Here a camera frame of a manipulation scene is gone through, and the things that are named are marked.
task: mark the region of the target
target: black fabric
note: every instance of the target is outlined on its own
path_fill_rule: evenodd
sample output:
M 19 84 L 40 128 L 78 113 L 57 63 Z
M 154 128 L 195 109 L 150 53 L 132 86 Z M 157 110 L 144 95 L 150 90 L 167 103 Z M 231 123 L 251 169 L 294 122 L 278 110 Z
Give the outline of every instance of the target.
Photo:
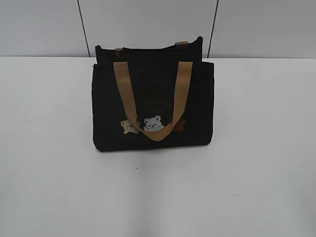
M 162 49 L 129 49 L 123 48 L 119 56 L 115 50 L 102 49 L 101 46 L 95 47 L 97 64 L 106 62 L 125 62 L 136 60 L 156 60 L 156 61 L 202 61 L 203 38 L 199 36 L 194 42 L 187 46 L 170 46 Z
M 140 126 L 145 119 L 160 116 L 171 122 L 178 59 L 128 62 Z M 120 98 L 113 63 L 94 65 L 92 80 L 93 142 L 99 151 L 142 150 L 206 145 L 211 141 L 214 105 L 214 64 L 194 62 L 189 95 L 180 128 L 162 141 L 128 132 L 121 125 L 126 115 Z

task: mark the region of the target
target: white wall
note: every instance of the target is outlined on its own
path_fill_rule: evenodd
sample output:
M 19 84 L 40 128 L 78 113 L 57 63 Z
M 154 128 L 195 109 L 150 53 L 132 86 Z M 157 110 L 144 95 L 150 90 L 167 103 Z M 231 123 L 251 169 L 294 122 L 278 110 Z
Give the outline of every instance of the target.
M 160 48 L 203 36 L 207 56 L 216 0 L 80 0 L 89 48 Z
M 220 0 L 210 57 L 316 58 L 315 0 Z
M 1 0 L 0 56 L 87 57 L 76 0 Z
M 205 37 L 216 0 L 79 0 L 88 46 Z M 219 0 L 210 57 L 316 58 L 315 0 Z M 77 0 L 2 0 L 0 56 L 88 56 Z

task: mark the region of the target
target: white table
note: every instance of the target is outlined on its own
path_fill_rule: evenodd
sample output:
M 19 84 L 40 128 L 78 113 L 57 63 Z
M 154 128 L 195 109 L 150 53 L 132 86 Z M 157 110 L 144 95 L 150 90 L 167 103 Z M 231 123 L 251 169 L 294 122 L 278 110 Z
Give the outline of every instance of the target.
M 208 61 L 211 145 L 100 153 L 95 58 L 0 58 L 0 236 L 315 237 L 316 60 Z

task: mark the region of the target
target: tan strap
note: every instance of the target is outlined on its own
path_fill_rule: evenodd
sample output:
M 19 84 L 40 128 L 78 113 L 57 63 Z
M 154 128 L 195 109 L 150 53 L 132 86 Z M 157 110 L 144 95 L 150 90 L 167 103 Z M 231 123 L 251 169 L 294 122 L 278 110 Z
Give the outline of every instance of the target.
M 179 42 L 176 42 L 176 46 L 177 46 L 177 47 L 188 46 L 188 45 L 189 45 L 189 42 L 188 42 L 188 41 L 179 41 Z
M 115 55 L 116 55 L 117 57 L 119 57 L 119 56 L 120 56 L 120 53 L 122 53 L 122 51 L 123 51 L 123 48 L 116 48 L 116 49 L 115 49 Z
M 159 131 L 149 132 L 141 129 L 137 122 L 136 105 L 127 62 L 114 62 L 114 73 L 125 114 L 132 124 L 154 141 L 164 139 L 181 118 L 187 103 L 193 62 L 179 62 L 174 90 L 172 122 Z

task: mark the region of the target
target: bag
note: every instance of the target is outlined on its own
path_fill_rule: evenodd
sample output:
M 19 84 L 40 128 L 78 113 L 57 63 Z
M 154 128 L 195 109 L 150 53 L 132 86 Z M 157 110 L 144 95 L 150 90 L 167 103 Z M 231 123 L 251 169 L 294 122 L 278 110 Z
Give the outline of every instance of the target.
M 106 62 L 125 62 L 134 60 L 157 60 L 157 61 L 202 61 L 203 38 L 199 36 L 194 42 L 181 41 L 173 46 L 162 49 L 129 49 L 117 48 L 115 50 L 102 49 L 95 46 L 97 64 Z
M 210 143 L 213 75 L 213 63 L 200 61 L 142 58 L 94 65 L 95 147 L 105 152 Z

